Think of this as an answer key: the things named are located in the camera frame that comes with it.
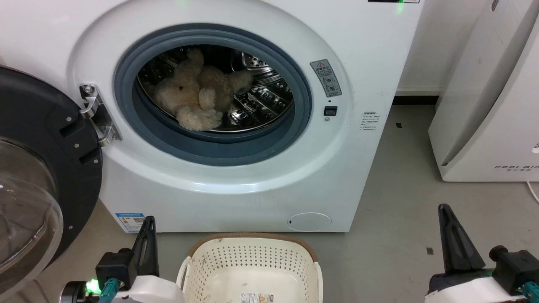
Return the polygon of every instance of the blue and white sticker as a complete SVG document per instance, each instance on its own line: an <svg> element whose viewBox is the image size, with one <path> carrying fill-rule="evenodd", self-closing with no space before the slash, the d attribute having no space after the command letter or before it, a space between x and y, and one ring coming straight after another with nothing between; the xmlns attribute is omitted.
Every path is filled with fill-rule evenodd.
<svg viewBox="0 0 539 303"><path fill-rule="evenodd" d="M144 214L117 212L116 217L118 217L127 232L139 232L144 222Z"/></svg>

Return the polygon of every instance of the gray sticker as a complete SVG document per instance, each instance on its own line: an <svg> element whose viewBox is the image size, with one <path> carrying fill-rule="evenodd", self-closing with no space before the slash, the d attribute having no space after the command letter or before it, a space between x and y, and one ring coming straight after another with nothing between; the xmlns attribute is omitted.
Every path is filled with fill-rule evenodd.
<svg viewBox="0 0 539 303"><path fill-rule="evenodd" d="M318 79L326 92L326 97L342 95L341 86L339 86L337 77L327 59L311 62L310 66L318 76Z"/></svg>

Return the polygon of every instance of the white plastic basket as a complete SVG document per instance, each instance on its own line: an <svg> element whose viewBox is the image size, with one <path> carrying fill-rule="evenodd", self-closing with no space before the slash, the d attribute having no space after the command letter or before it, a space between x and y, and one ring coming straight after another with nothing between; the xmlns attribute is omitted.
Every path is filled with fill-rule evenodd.
<svg viewBox="0 0 539 303"><path fill-rule="evenodd" d="M224 233L189 252L176 284L187 303L321 303L322 272L304 241Z"/></svg>

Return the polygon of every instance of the white wall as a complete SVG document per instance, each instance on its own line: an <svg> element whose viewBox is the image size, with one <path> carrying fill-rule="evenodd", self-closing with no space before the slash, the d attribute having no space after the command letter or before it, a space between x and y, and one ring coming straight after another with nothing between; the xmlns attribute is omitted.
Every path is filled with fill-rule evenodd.
<svg viewBox="0 0 539 303"><path fill-rule="evenodd" d="M438 95L475 20L486 2L492 2L422 1L423 14L400 78L398 95Z"/></svg>

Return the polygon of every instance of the teddy bear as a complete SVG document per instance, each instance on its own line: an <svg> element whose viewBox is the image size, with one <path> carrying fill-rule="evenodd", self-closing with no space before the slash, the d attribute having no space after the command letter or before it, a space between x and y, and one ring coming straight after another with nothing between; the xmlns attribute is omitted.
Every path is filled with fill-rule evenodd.
<svg viewBox="0 0 539 303"><path fill-rule="evenodd" d="M219 127L234 95L249 90L252 82L250 71L225 74L216 67L204 66L202 52L193 49L172 77L157 84L154 100L173 114L181 127L201 132Z"/></svg>

